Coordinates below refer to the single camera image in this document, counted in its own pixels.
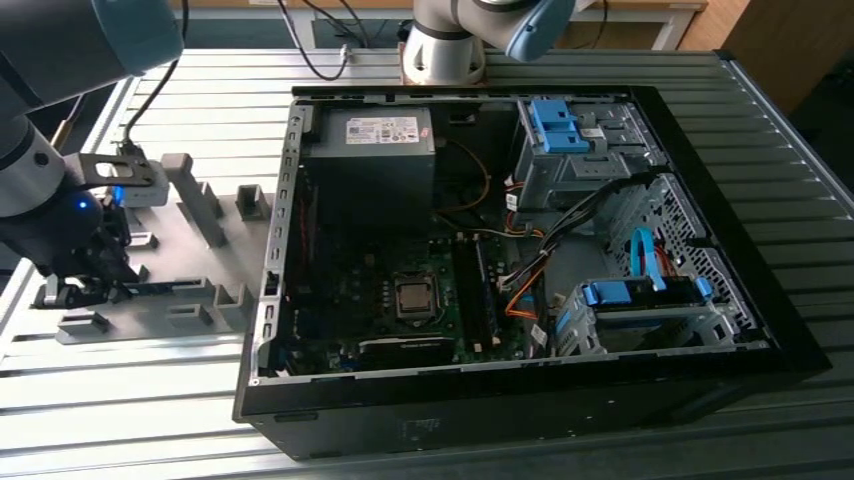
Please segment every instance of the blue plastic clip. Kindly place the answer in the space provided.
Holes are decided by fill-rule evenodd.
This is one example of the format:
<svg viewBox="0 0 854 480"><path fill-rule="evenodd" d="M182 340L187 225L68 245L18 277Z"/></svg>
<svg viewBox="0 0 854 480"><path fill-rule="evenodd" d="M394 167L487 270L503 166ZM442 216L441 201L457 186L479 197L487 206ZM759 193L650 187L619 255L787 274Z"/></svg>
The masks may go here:
<svg viewBox="0 0 854 480"><path fill-rule="evenodd" d="M711 300L711 298L715 296L715 291L711 288L711 283L709 283L706 277L698 277L694 283L697 284L697 290L699 290L699 294L703 296L703 300Z"/></svg>
<svg viewBox="0 0 854 480"><path fill-rule="evenodd" d="M546 153L587 153L590 143L582 139L575 120L578 119L563 100L533 100L531 119L543 135Z"/></svg>
<svg viewBox="0 0 854 480"><path fill-rule="evenodd" d="M586 285L582 287L582 293L585 294L585 300L587 301L587 306L593 307L599 304L599 297L597 296L597 291Z"/></svg>
<svg viewBox="0 0 854 480"><path fill-rule="evenodd" d="M601 305L623 305L631 303L631 294L626 282L594 282L591 285Z"/></svg>

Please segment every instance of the aluminum slatted surface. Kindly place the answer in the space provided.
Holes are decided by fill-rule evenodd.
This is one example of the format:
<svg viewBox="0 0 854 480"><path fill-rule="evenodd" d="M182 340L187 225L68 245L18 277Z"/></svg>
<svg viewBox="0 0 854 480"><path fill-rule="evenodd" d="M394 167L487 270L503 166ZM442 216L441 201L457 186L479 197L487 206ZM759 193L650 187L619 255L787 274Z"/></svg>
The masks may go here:
<svg viewBox="0 0 854 480"><path fill-rule="evenodd" d="M338 53L315 62L332 68ZM567 52L533 65L493 56L490 79L661 89L834 370L681 428L295 464L231 421L238 336L62 346L52 339L59 315L26 309L38 282L19 268L14 282L24 287L10 288L0 304L10 307L0 319L0 477L853 478L850 201L734 72L710 54ZM162 74L118 88L88 151L112 152L120 124ZM380 51L359 55L340 83L396 78L396 55ZM246 183L272 191L290 88L308 84L291 52L187 52L134 138L151 158L192 153L195 174L216 192Z"/></svg>

